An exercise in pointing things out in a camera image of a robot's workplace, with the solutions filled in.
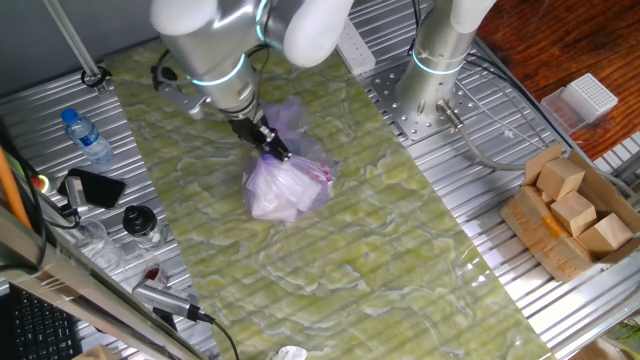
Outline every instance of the cardboard box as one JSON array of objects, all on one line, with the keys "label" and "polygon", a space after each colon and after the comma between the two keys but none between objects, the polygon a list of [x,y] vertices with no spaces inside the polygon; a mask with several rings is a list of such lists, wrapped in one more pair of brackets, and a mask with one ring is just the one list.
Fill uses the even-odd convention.
[{"label": "cardboard box", "polygon": [[[640,247],[640,237],[633,238],[618,250],[595,260],[586,247],[572,237],[551,214],[540,194],[532,187],[544,164],[562,155],[560,143],[542,151],[525,165],[525,178],[514,199],[500,215],[529,248],[531,253],[560,281],[568,281],[595,263],[616,264]],[[633,233],[640,232],[640,214],[622,198],[606,180],[572,151],[568,159],[585,171],[578,193],[595,207],[598,219],[616,214]]]}]

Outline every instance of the keyboard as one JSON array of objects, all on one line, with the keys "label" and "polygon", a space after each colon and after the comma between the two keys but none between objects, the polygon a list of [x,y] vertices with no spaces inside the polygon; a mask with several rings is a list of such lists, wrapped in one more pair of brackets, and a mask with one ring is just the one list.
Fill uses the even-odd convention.
[{"label": "keyboard", "polygon": [[3,359],[70,360],[82,352],[75,318],[22,289],[0,297]]}]

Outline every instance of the black cap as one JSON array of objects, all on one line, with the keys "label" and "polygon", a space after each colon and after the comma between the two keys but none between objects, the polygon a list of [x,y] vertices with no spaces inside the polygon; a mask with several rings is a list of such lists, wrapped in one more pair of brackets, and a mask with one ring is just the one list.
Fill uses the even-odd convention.
[{"label": "black cap", "polygon": [[131,235],[149,235],[157,223],[156,214],[146,206],[131,205],[124,209],[122,226]]}]

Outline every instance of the wooden floor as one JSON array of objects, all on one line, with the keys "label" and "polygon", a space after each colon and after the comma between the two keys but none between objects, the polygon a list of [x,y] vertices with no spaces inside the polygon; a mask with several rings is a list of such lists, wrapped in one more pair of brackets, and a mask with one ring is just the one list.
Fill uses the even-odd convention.
[{"label": "wooden floor", "polygon": [[592,159],[640,130],[640,0],[497,0],[479,36],[538,101],[589,72],[618,97],[572,135]]}]

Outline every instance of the blue bottle cap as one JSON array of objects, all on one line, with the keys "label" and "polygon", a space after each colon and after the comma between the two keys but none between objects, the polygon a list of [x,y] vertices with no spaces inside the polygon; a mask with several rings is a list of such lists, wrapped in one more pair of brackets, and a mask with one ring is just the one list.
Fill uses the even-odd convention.
[{"label": "blue bottle cap", "polygon": [[66,109],[60,114],[62,121],[67,124],[73,124],[78,121],[78,112],[73,109]]}]

